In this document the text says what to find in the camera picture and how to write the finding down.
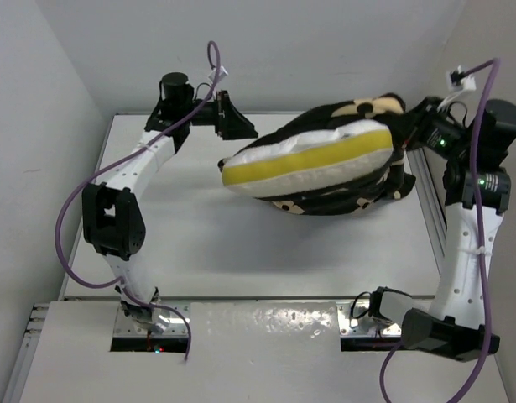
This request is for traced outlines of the cream yellow pillow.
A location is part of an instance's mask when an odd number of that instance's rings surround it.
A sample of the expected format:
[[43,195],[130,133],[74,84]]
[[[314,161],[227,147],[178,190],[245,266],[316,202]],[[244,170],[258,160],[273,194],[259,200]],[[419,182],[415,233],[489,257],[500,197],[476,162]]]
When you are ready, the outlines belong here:
[[337,128],[267,134],[223,160],[222,184],[254,198],[317,191],[372,174],[391,160],[391,130],[363,119]]

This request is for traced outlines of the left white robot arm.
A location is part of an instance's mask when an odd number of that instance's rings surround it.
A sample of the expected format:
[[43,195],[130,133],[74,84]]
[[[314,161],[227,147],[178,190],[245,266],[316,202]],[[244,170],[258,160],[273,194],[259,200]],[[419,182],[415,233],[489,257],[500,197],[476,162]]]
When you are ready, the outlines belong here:
[[139,200],[149,182],[190,134],[190,126],[212,126],[223,140],[255,139],[253,124],[233,105],[225,91],[210,101],[195,97],[187,75],[171,72],[159,82],[159,98],[149,115],[133,158],[99,184],[81,193],[85,241],[100,254],[120,280],[121,307],[138,327],[167,330],[175,311],[160,306],[158,288],[139,251],[146,227]]

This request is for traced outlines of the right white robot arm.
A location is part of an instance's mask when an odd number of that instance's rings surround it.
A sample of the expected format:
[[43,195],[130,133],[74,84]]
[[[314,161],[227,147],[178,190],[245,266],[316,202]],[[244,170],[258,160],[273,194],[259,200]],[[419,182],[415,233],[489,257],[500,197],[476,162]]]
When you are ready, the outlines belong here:
[[481,124],[461,125],[427,98],[409,113],[408,149],[426,147],[446,160],[446,246],[440,282],[430,308],[388,287],[370,297],[369,316],[397,324],[401,345],[468,362],[495,354],[500,337],[487,329],[480,263],[489,264],[493,242],[508,210],[511,179],[501,166],[516,139],[516,105],[490,99]]

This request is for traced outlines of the black floral pillowcase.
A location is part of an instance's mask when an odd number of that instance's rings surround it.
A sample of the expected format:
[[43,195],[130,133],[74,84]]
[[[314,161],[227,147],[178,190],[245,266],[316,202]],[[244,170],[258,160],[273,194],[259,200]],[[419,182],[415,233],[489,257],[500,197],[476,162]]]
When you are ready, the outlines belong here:
[[401,200],[407,107],[389,92],[326,104],[218,161],[222,184],[292,215],[338,216]]

